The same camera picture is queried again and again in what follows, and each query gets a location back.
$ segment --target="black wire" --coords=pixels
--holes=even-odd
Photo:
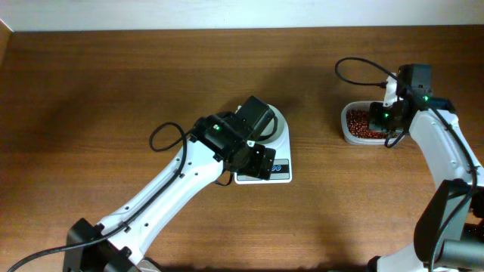
[[[234,174],[230,173],[230,177],[228,178],[228,182],[226,184],[223,184],[221,183],[220,181],[218,180],[215,180],[213,183],[214,184],[217,184],[217,185],[220,185],[220,186],[228,186],[232,183],[232,180],[234,179]]]
[[[14,264],[12,267],[10,267],[7,270],[7,272],[14,272],[15,270],[17,270],[21,266],[25,265],[29,261],[33,261],[33,260],[35,260],[37,258],[40,258],[42,256],[46,256],[46,255],[50,255],[50,254],[54,254],[54,253],[59,253],[59,252],[65,252],[65,251],[68,251],[68,250],[78,249],[78,248],[82,248],[82,247],[86,247],[86,246],[93,246],[95,244],[98,244],[98,243],[101,243],[101,242],[103,242],[105,240],[108,240],[112,236],[114,236],[117,233],[119,233],[121,230],[127,228],[130,223],[132,223],[149,205],[151,205],[151,203],[153,203],[153,201],[156,200],[156,198],[158,196],[160,196],[160,194],[163,191],[166,190],[166,188],[169,185],[171,185],[173,183],[173,181],[176,180],[176,178],[182,173],[183,167],[185,166],[185,162],[186,162],[186,159],[187,159],[187,138],[186,138],[186,135],[188,133],[185,134],[183,132],[182,127],[180,127],[178,124],[176,124],[174,122],[167,122],[167,123],[162,124],[157,129],[155,129],[154,133],[152,133],[151,136],[150,136],[150,147],[153,146],[152,145],[152,141],[153,141],[154,135],[156,133],[158,133],[162,128],[166,127],[167,125],[173,125],[173,126],[175,126],[178,129],[178,131],[180,132],[181,138],[178,139],[174,144],[171,144],[168,147],[159,149],[159,151],[168,150],[168,149],[174,147],[178,142],[183,141],[183,151],[182,151],[182,155],[181,155],[180,167],[178,167],[176,169],[175,173],[168,180],[168,182],[166,182],[166,184],[164,184],[140,209],[138,209],[133,215],[131,215],[128,218],[128,220],[126,220],[124,222],[121,222],[121,224],[116,229],[110,231],[108,234],[103,235],[102,237],[99,237],[97,239],[91,240],[89,242],[77,243],[77,244],[67,245],[67,246],[58,246],[58,247],[55,247],[55,248],[52,248],[52,249],[45,249],[45,250],[42,250],[40,252],[31,254],[31,255],[29,255],[29,256],[21,259],[20,261],[18,261],[16,264]]]
[[[154,136],[160,132],[160,130],[164,129],[167,125],[173,125],[175,123],[172,123],[172,122],[166,122],[162,125],[160,125],[159,127],[157,127],[153,132],[151,132],[151,135],[150,135],[150,139],[148,140],[148,145],[150,146],[151,150],[154,151],[154,152],[162,152],[162,151],[167,151],[169,150],[170,148],[174,147],[177,143],[179,143],[180,141],[182,141],[183,139],[182,138],[186,138],[192,131],[193,129],[189,130],[187,133],[185,133],[185,136],[181,136],[178,140],[176,140],[173,144],[170,144],[168,147],[163,147],[163,148],[156,148],[154,145],[153,145],[153,139],[154,139]]]
[[[344,82],[348,82],[349,84],[353,84],[353,85],[360,85],[360,86],[378,86],[380,88],[386,88],[386,82],[375,82],[375,83],[366,83],[366,82],[354,82],[352,80],[349,80],[347,78],[345,78],[343,75],[341,75],[340,71],[338,70],[340,64],[343,62],[343,61],[346,61],[346,60],[359,60],[359,61],[362,61],[364,63],[368,63],[372,66],[375,66],[376,68],[378,68],[379,70],[386,70],[385,68],[383,68],[382,66],[374,63],[373,61],[371,60],[367,60],[367,59],[364,59],[364,58],[360,58],[360,57],[344,57],[342,58],[341,60],[338,60],[336,62],[336,64],[334,65],[334,72],[336,73],[336,75],[341,79],[343,80]]]
[[[389,133],[388,136],[386,136],[386,139],[385,139],[385,147],[386,148],[394,147],[395,145],[397,145],[398,142],[400,142],[401,139],[403,139],[404,136],[405,136],[405,133],[402,131],[402,133],[400,133],[399,136],[397,136],[397,138],[390,145],[388,145],[388,142],[390,141],[390,138],[392,137],[392,134]]]

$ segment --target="plastic container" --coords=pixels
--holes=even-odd
[[[365,139],[365,138],[358,138],[355,137],[349,132],[348,129],[348,124],[346,123],[346,113],[349,110],[366,110],[370,111],[370,104],[373,102],[379,102],[379,101],[358,101],[358,102],[353,102],[348,105],[343,109],[341,112],[341,126],[343,127],[343,133],[345,135],[345,141],[348,142],[348,144],[359,144],[359,145],[384,145],[385,144],[385,139]],[[392,138],[389,142],[392,143],[395,140],[395,138]]]

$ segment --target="metal cylinder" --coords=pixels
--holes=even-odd
[[[484,270],[484,243],[445,240],[438,265]]]

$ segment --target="white wall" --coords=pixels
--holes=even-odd
[[[483,24],[484,0],[0,0],[14,31]]]

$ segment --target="wooden table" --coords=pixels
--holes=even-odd
[[[251,94],[289,124],[293,181],[209,185],[147,256],[165,266],[296,269],[392,253],[412,241],[435,187],[412,139],[392,150],[344,141],[344,106],[382,100],[384,90],[340,81],[334,64],[431,64],[435,94],[453,101],[482,159],[483,49],[484,26],[16,32],[0,70],[0,270],[131,199],[178,151],[148,148],[160,123],[188,129]],[[358,63],[342,71],[386,78]],[[24,269],[58,271],[62,261]]]

